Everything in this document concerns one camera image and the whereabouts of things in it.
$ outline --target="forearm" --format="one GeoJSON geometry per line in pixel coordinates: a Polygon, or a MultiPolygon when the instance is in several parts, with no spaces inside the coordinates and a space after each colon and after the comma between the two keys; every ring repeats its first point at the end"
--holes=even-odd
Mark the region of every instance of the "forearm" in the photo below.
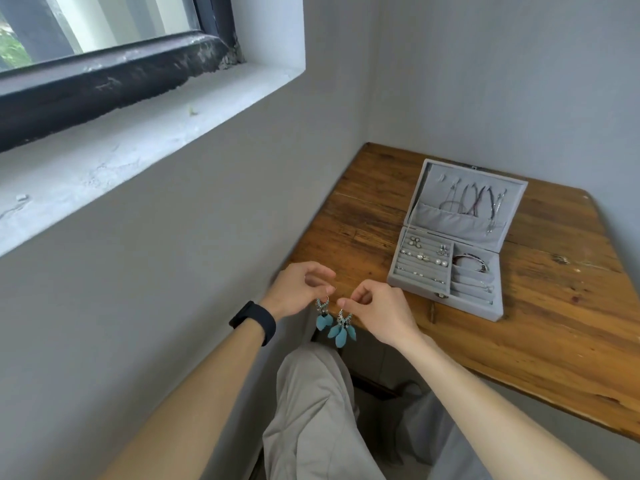
{"type": "Polygon", "coordinates": [[[233,409],[264,332],[238,326],[153,412],[101,480],[197,480],[233,409]]]}
{"type": "Polygon", "coordinates": [[[494,480],[603,480],[596,469],[480,379],[414,333],[400,352],[443,403],[494,480]]]}

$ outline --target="flower-shaped earring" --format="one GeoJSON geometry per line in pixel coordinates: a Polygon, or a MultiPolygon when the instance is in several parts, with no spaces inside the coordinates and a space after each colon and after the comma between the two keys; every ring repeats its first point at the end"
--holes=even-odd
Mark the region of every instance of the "flower-shaped earring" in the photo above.
{"type": "Polygon", "coordinates": [[[316,318],[316,328],[318,330],[324,329],[333,323],[333,317],[329,314],[329,297],[326,297],[324,303],[320,302],[320,298],[316,298],[316,309],[318,310],[318,318],[316,318]]]}
{"type": "Polygon", "coordinates": [[[348,314],[346,317],[342,315],[342,310],[338,312],[337,324],[329,330],[327,337],[332,339],[335,337],[335,346],[339,349],[343,348],[347,343],[347,334],[352,340],[356,339],[356,329],[351,325],[352,314],[348,314]]]}

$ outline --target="wooden table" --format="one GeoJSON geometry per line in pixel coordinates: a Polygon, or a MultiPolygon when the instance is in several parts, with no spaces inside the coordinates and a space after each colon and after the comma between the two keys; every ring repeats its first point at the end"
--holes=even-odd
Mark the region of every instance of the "wooden table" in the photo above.
{"type": "MultiPolygon", "coordinates": [[[[386,281],[426,157],[365,144],[291,259],[334,269],[336,298],[366,278],[386,281]]],[[[500,253],[503,319],[406,293],[418,325],[471,371],[640,441],[636,292],[589,195],[524,179],[500,253]]]]}

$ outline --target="window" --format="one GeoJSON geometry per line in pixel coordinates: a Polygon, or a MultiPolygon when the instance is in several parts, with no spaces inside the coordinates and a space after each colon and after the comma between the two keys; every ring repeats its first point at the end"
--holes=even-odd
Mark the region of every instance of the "window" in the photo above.
{"type": "Polygon", "coordinates": [[[230,0],[0,0],[0,151],[239,62],[230,0]]]}

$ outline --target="jewelry box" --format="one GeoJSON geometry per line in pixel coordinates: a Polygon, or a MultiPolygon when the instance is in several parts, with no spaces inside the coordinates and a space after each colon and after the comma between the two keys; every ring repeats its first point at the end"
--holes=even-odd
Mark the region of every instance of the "jewelry box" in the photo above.
{"type": "Polygon", "coordinates": [[[498,321],[499,253],[526,188],[523,180],[425,160],[387,282],[498,321]]]}

